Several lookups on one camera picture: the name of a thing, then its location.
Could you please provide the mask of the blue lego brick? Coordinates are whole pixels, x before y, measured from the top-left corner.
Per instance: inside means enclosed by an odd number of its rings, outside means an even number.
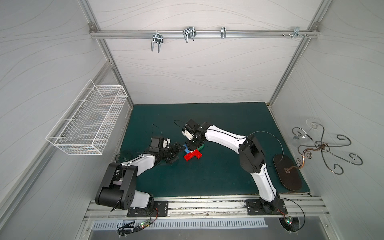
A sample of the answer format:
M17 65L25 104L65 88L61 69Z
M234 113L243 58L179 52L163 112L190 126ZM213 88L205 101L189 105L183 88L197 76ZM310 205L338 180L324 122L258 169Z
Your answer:
M190 150L188 149L187 144L184 144L184 147L185 147L185 152L188 154L190 152Z

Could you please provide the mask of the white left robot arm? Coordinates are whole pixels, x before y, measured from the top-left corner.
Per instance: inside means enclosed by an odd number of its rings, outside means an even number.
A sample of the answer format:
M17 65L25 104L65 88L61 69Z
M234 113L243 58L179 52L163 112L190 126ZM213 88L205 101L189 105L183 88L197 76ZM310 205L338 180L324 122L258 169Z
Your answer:
M185 149L185 146L178 143L166 145L164 148L149 147L132 160L109 164L96 193L96 204L121 210L150 209L153 206L153 197L136 190L138 176L161 161L173 163Z

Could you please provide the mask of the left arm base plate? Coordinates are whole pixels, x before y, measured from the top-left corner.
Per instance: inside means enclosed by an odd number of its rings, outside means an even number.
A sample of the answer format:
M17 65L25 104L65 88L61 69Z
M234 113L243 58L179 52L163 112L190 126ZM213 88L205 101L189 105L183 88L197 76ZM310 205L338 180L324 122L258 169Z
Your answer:
M168 201L150 201L145 208L129 208L128 218L155 218L168 215Z

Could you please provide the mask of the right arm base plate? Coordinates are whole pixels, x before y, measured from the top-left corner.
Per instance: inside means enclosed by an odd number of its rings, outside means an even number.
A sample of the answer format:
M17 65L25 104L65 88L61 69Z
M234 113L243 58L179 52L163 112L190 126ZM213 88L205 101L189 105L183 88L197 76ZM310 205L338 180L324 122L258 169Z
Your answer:
M273 203L264 200L245 200L244 206L246 207L249 216L264 216L264 215L287 215L288 211L286 204L282 199L274 201Z

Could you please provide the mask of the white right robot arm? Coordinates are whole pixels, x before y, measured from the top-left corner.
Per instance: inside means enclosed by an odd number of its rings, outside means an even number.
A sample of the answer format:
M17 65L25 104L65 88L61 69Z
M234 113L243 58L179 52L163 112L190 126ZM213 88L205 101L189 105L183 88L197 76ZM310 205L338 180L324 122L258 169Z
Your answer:
M197 150L206 141L234 151L239 155L241 167L252 175L261 201L272 204L278 199L278 192L267 170L264 150L255 136L236 135L210 123L200 125L193 120L183 126L182 133L188 139L187 147L190 151Z

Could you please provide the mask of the red lego brick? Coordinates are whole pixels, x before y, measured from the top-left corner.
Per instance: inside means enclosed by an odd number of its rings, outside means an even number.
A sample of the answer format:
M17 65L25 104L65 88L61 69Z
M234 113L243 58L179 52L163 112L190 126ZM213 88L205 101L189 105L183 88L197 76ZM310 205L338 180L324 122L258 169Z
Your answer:
M192 158L194 158L195 157L195 153L193 153L193 152L189 152L188 154L186 154L185 156L184 156L184 159L188 162L189 160L191 160Z
M202 153L201 153L198 149L194 150L194 151L192 152L192 154L193 154L194 157L196 157L197 159L200 159L200 158L203 156Z

